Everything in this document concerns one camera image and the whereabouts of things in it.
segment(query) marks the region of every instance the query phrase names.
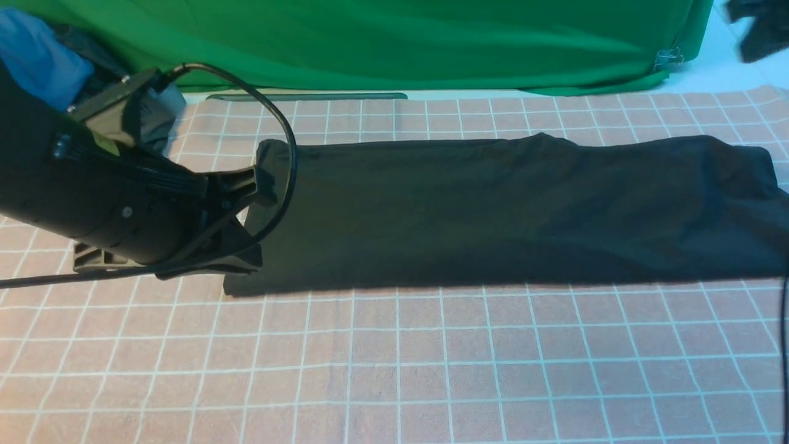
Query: pink grid mat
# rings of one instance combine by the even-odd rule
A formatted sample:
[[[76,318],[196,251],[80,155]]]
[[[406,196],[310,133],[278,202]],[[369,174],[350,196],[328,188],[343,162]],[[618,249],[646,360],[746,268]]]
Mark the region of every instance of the pink grid mat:
[[[279,103],[305,145],[545,132],[585,145],[711,134],[789,184],[789,95]],[[171,155],[251,163],[255,103],[189,107]],[[0,277],[68,272],[5,219]],[[221,278],[0,294],[0,442],[778,442],[777,281],[392,288],[230,299]]]

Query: black cloth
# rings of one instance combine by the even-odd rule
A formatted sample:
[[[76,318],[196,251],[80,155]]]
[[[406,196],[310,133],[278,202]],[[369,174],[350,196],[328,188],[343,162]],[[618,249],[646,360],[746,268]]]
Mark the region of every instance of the black cloth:
[[[229,295],[344,288],[683,282],[783,275],[789,195],[769,153],[713,137],[300,147],[264,268]],[[277,175],[281,141],[263,141]],[[270,209],[250,210],[260,229]]]

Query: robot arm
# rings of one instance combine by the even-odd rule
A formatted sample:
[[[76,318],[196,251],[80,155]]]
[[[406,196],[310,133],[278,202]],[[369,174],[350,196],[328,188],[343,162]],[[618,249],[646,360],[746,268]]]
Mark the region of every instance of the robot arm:
[[[726,9],[732,23],[754,18],[739,45],[743,62],[757,62],[789,47],[789,0],[730,0]]]

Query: white grid line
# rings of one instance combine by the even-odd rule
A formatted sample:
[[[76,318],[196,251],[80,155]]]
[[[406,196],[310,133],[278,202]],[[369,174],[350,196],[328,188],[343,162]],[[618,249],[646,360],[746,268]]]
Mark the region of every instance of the white grid line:
[[[528,292],[528,288],[527,293],[528,297],[526,298],[526,301],[529,303],[529,312],[532,315],[532,325],[534,328],[534,339],[537,342],[537,354],[539,356],[539,360],[537,362],[542,367],[545,389],[548,391],[548,403],[551,406],[551,419],[553,420],[553,435],[556,438],[556,441],[559,441],[559,421],[556,419],[556,407],[554,405],[554,400],[558,399],[558,397],[554,396],[553,389],[551,388],[551,382],[548,379],[548,367],[545,365],[547,362],[545,361],[543,355],[542,342],[540,341],[540,331],[537,328],[537,315],[534,313],[534,303],[532,301],[532,295]]]
[[[140,285],[140,279],[141,279],[140,277],[135,279],[134,287],[132,289],[132,295],[129,297],[129,299],[133,299],[133,295],[137,291],[137,287]],[[118,329],[119,334],[126,327],[126,321],[129,319],[130,311],[131,310],[129,308],[126,308],[123,314],[123,320],[121,320],[121,325]],[[88,434],[90,433],[91,430],[91,423],[93,422],[93,416],[96,412],[98,412],[98,409],[95,408],[95,404],[101,397],[102,392],[104,391],[104,387],[107,383],[107,377],[110,375],[110,369],[112,368],[113,361],[115,361],[115,354],[118,352],[118,346],[120,343],[121,343],[120,339],[115,340],[112,346],[112,352],[110,353],[110,358],[107,360],[107,368],[103,372],[101,383],[99,383],[99,390],[96,392],[96,395],[93,397],[93,400],[91,401],[91,408],[90,408],[90,412],[88,413],[88,422],[85,424],[85,430],[82,434],[82,439],[80,440],[80,442],[82,443],[85,443],[85,440],[88,439]]]
[[[350,301],[350,325],[353,327],[356,321],[356,301],[351,299]],[[345,438],[343,442],[348,444],[348,440],[350,439],[350,406],[351,406],[351,396],[350,396],[350,385],[351,385],[351,375],[353,374],[353,328],[350,329],[350,333],[348,334],[348,363],[346,368],[348,371],[346,372],[346,417],[345,417]]]
[[[687,354],[687,352],[685,350],[685,344],[682,342],[682,337],[679,336],[679,331],[677,330],[677,325],[674,323],[674,315],[673,315],[673,313],[671,312],[671,309],[668,306],[668,301],[666,300],[666,295],[663,292],[661,292],[660,293],[660,298],[663,300],[663,305],[664,305],[664,308],[666,310],[666,313],[667,313],[668,319],[669,319],[669,325],[671,325],[671,329],[674,331],[674,337],[677,340],[677,344],[679,344],[679,350],[682,352],[682,357],[684,358],[684,359],[682,359],[682,361],[685,364],[685,368],[687,368],[687,370],[688,370],[688,374],[690,375],[691,381],[693,381],[694,387],[696,387],[696,394],[699,396],[699,398],[701,398],[701,407],[704,409],[704,415],[705,415],[705,417],[707,419],[707,425],[709,426],[709,430],[712,431],[713,433],[715,433],[715,424],[712,421],[712,416],[709,414],[709,407],[707,407],[707,399],[705,398],[705,392],[704,392],[704,390],[701,389],[701,386],[699,386],[698,381],[696,380],[696,374],[694,373],[693,368],[690,365],[690,359],[689,359],[690,357],[688,356],[688,354]],[[715,442],[720,444],[720,435],[719,434],[716,434]]]
[[[635,353],[635,361],[638,364],[638,372],[641,375],[641,380],[644,382],[644,387],[646,388],[646,392],[649,395],[649,403],[652,405],[652,413],[655,418],[655,424],[657,425],[657,430],[660,433],[660,436],[663,437],[663,443],[666,442],[666,434],[663,430],[663,424],[660,422],[660,417],[657,414],[657,404],[655,403],[655,392],[653,392],[652,387],[649,385],[649,380],[646,377],[646,371],[644,370],[644,362],[641,359],[641,353],[638,351],[638,346],[636,345],[636,339],[633,335],[633,328],[628,322],[627,313],[625,312],[625,306],[622,303],[622,296],[619,294],[619,290],[616,286],[614,286],[614,296],[616,296],[616,303],[619,306],[619,312],[622,314],[622,319],[625,320],[625,328],[627,329],[627,336],[630,338],[630,345],[633,347],[633,352]]]

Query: metal clip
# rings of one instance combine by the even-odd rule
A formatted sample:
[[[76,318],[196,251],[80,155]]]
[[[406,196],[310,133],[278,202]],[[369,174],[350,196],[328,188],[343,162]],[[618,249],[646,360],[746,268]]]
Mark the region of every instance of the metal clip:
[[[671,64],[682,65],[685,62],[685,56],[679,50],[679,47],[673,49],[663,49],[657,52],[655,57],[655,71],[668,69]]]

